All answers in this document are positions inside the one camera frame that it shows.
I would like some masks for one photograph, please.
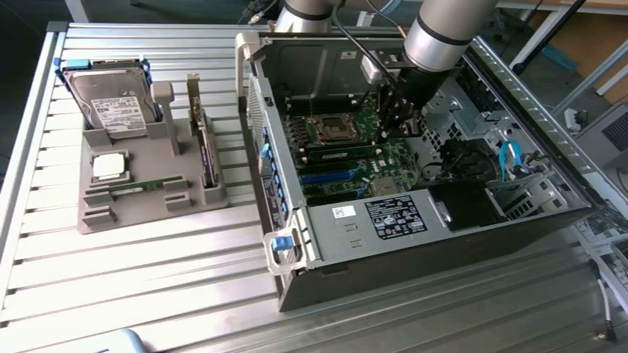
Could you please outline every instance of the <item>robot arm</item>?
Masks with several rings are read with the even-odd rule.
[[[424,0],[403,51],[393,63],[364,57],[363,70],[371,84],[381,84],[380,68],[397,73],[392,82],[380,89],[380,128],[377,139],[391,136],[412,136],[412,124],[421,108],[437,92],[449,70],[459,62],[463,52],[477,34],[484,20],[499,0]],[[391,10],[396,0],[371,0],[380,10]],[[279,32],[329,32],[333,8],[345,7],[371,11],[365,0],[287,0],[277,20]]]

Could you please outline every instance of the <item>blue cable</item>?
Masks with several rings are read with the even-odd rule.
[[[519,146],[517,141],[505,141],[500,148],[500,167],[501,167],[501,181],[507,181],[507,153],[508,153],[508,146],[512,146],[512,151],[515,152],[513,161],[515,165],[519,165],[524,172],[528,169],[523,166],[521,163],[521,147]]]

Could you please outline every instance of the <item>power supply label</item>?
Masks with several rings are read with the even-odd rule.
[[[397,238],[428,230],[409,195],[367,202],[364,205],[380,239]]]

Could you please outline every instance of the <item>metal slatted table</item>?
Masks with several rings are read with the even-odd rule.
[[[47,33],[0,198],[0,350],[92,352],[95,340],[123,327],[137,332],[148,350],[169,352],[611,348],[591,338],[603,310],[585,252],[561,233],[487,263],[277,312],[236,114],[233,37],[247,30],[71,24]],[[73,226],[83,117],[55,78],[52,58],[139,54],[151,61],[153,79],[173,81],[176,118],[187,117],[185,75],[200,73],[232,204],[80,235]],[[616,307],[621,337],[627,317]]]

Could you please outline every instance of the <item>chip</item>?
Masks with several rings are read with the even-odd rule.
[[[343,143],[360,139],[353,118],[348,114],[309,117],[307,125],[312,143]]]

